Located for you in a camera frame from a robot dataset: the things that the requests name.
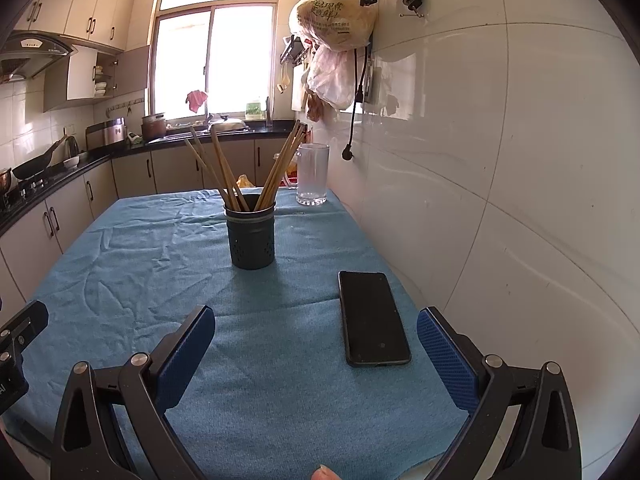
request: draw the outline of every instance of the smartphone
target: smartphone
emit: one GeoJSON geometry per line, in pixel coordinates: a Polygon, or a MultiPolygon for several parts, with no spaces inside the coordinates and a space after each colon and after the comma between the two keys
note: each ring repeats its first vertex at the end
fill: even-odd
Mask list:
{"type": "Polygon", "coordinates": [[[351,366],[403,365],[411,361],[402,320],[382,272],[338,273],[342,333],[351,366]]]}

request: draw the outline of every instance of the range hood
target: range hood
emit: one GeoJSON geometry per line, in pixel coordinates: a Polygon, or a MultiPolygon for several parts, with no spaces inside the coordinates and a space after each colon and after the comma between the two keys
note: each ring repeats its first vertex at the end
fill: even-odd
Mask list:
{"type": "Polygon", "coordinates": [[[0,84],[34,77],[72,52],[71,47],[57,38],[28,31],[14,32],[0,50],[0,84]]]}

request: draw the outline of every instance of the finger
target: finger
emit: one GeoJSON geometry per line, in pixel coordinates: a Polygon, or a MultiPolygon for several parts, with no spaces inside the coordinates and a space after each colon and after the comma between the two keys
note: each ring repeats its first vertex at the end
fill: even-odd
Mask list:
{"type": "Polygon", "coordinates": [[[340,477],[327,466],[321,465],[312,475],[311,480],[340,480],[340,477]]]}

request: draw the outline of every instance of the window frame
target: window frame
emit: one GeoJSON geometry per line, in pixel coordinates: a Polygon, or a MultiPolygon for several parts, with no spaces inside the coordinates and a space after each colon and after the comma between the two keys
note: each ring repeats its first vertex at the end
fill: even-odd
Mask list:
{"type": "MultiPolygon", "coordinates": [[[[171,9],[160,10],[160,5],[162,0],[156,1],[156,7],[154,9],[154,26],[152,31],[152,40],[151,40],[151,62],[150,62],[150,74],[149,74],[149,110],[150,113],[156,114],[161,112],[162,110],[156,110],[156,54],[158,52],[158,31],[160,27],[160,22],[162,20],[166,20],[169,18],[176,18],[177,16],[185,16],[187,14],[196,14],[198,12],[210,12],[211,15],[209,17],[209,36],[207,38],[207,57],[205,60],[204,70],[205,70],[205,92],[209,91],[209,53],[211,50],[211,35],[213,29],[213,19],[216,12],[216,9],[222,7],[249,7],[249,6],[271,6],[273,7],[273,12],[271,13],[271,67],[269,71],[269,99],[270,102],[273,101],[274,94],[274,60],[276,53],[276,26],[278,23],[278,0],[211,0],[208,2],[201,2],[198,4],[189,4],[186,6],[173,7],[171,9]]],[[[224,115],[229,115],[234,118],[244,118],[244,111],[242,112],[221,112],[224,115]]],[[[168,119],[168,121],[178,121],[180,123],[186,122],[194,122],[194,121],[206,121],[207,116],[209,115],[209,107],[208,104],[205,103],[204,114],[197,116],[188,116],[183,118],[175,118],[168,119]]]]}

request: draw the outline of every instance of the pink cloth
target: pink cloth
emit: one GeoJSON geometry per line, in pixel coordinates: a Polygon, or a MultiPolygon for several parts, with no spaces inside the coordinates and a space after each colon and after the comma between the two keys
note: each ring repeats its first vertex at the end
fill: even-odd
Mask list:
{"type": "Polygon", "coordinates": [[[209,96],[206,92],[194,90],[193,92],[189,92],[185,103],[189,103],[189,110],[197,114],[200,107],[207,101],[207,97],[209,96]]]}

